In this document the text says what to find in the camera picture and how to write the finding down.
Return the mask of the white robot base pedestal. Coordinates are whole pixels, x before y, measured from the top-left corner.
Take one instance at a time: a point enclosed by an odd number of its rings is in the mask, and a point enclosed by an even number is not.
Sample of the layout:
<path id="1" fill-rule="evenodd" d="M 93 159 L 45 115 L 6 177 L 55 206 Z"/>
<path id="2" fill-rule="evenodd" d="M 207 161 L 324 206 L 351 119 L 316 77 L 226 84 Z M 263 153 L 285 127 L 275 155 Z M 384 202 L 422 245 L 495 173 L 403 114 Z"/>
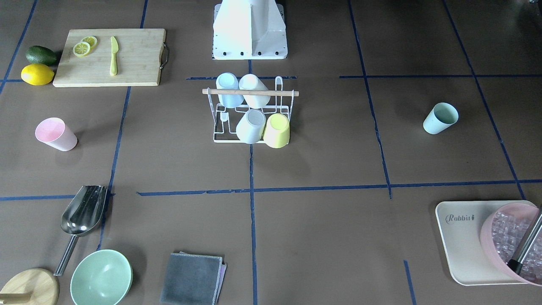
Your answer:
<path id="1" fill-rule="evenodd" d="M 223 0 L 215 5 L 215 60 L 280 60 L 287 55 L 282 4 L 274 0 Z"/>

